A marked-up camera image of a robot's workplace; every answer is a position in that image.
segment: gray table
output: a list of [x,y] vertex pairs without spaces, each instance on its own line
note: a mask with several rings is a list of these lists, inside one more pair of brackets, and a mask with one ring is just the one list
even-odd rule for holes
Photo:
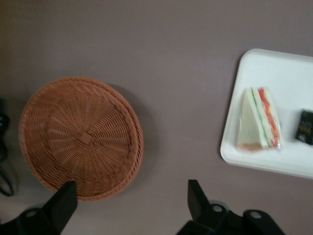
[[98,78],[133,105],[145,135],[137,178],[118,196],[79,203],[63,234],[176,234],[190,219],[187,180],[238,214],[268,212],[289,235],[313,231],[313,180],[225,163],[219,154],[238,63],[249,49],[313,56],[313,1],[0,2],[0,98],[18,179],[0,219],[52,192],[31,173],[18,124],[30,96],[68,75]]

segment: plastic wrap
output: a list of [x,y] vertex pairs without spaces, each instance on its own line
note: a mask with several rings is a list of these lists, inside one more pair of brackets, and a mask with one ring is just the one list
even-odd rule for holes
[[239,117],[237,147],[245,151],[281,149],[277,111],[267,87],[246,88]]

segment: wicker basket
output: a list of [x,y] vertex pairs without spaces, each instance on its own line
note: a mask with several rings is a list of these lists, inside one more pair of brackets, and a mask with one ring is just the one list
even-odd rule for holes
[[80,201],[124,190],[143,157],[142,130],[131,105],[109,85],[84,77],[53,81],[30,98],[20,145],[45,186],[56,192],[74,180]]

